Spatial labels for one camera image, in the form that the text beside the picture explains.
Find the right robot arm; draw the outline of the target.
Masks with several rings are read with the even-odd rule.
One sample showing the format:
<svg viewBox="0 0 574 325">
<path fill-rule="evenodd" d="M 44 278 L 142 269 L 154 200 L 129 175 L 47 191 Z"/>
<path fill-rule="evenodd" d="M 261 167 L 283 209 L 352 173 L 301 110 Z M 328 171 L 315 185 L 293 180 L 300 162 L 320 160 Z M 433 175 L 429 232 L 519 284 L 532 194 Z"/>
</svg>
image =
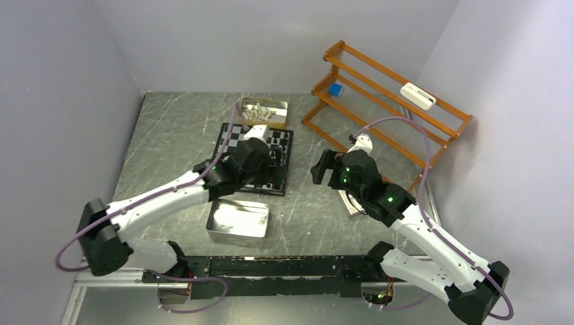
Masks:
<svg viewBox="0 0 574 325">
<path fill-rule="evenodd" d="M 510 275 L 507 265 L 479 257 L 444 232 L 407 190 L 384 181 L 375 160 L 364 150 L 324 150 L 310 169 L 313 183 L 321 184 L 328 169 L 333 190 L 350 194 L 369 217 L 411 240 L 436 263 L 432 266 L 379 242 L 365 263 L 371 279 L 388 275 L 416 285 L 447 303 L 465 324 L 482 324 L 491 315 Z"/>
</svg>

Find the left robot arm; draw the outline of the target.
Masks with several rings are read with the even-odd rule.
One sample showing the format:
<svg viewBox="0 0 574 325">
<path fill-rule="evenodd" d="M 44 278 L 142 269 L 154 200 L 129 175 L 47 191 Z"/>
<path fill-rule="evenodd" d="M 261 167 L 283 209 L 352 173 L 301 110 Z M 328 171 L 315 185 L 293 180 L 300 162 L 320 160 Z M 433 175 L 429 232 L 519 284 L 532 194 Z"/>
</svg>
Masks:
<svg viewBox="0 0 574 325">
<path fill-rule="evenodd" d="M 130 266 L 159 272 L 172 282 L 184 278 L 187 262 L 177 245 L 142 240 L 136 233 L 184 209 L 266 180 L 269 151 L 266 139 L 246 136 L 214 166 L 204 161 L 170 183 L 109 207 L 99 198 L 89 201 L 77 234 L 91 273 L 105 276 Z"/>
</svg>

